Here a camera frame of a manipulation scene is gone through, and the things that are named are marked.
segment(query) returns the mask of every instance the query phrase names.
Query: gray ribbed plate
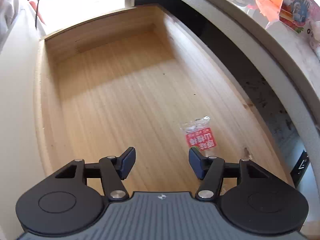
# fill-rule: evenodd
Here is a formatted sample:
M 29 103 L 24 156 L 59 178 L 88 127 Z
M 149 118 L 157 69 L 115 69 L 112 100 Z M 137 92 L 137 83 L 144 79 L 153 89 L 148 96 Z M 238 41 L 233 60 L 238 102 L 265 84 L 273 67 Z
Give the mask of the gray ribbed plate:
M 298 232 L 262 237 L 241 231 L 219 214 L 212 203 L 201 202 L 188 192 L 135 192 L 122 203 L 112 203 L 90 228 L 65 237 L 42 237 L 25 233 L 20 240 L 303 240 Z

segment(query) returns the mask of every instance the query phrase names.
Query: black circular base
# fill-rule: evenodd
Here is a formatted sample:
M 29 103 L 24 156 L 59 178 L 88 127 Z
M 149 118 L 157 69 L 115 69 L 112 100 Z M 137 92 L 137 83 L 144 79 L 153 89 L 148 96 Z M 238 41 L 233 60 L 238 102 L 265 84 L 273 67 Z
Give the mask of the black circular base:
M 220 207 L 234 225 L 260 235 L 297 230 L 308 215 L 308 202 L 300 192 L 282 181 L 261 178 L 227 191 Z
M 16 204 L 22 226 L 36 234 L 64 235 L 93 224 L 103 210 L 100 194 L 82 184 L 61 179 L 39 183 Z

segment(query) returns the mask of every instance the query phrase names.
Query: plastic bag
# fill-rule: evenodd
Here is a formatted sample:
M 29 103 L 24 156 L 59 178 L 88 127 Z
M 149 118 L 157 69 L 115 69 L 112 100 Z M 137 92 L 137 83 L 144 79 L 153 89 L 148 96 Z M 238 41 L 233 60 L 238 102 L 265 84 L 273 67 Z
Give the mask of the plastic bag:
M 206 157 L 214 155 L 214 147 L 217 145 L 209 124 L 210 117 L 205 116 L 181 125 L 189 147 L 197 147 Z

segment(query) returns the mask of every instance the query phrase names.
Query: wooden drawer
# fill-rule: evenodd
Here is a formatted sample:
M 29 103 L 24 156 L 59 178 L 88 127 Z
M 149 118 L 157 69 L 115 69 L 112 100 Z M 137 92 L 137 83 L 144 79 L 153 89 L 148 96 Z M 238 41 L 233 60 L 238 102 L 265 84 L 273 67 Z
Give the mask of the wooden drawer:
M 40 42 L 35 81 L 37 139 L 46 174 L 75 158 L 97 162 L 129 146 L 132 191 L 191 191 L 180 125 L 211 117 L 215 155 L 252 159 L 287 183 L 269 131 L 212 52 L 157 5 L 123 9 Z M 225 180 L 223 189 L 235 186 Z M 99 190 L 99 182 L 89 182 Z

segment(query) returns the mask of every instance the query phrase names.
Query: cartoon character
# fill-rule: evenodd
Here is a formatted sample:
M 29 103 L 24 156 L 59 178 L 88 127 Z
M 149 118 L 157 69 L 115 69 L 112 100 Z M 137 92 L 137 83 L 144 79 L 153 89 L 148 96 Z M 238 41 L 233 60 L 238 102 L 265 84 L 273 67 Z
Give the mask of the cartoon character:
M 302 22 L 301 15 L 299 14 L 300 10 L 301 10 L 301 4 L 299 2 L 295 2 L 293 4 L 293 9 L 292 9 L 292 19 L 298 22 Z

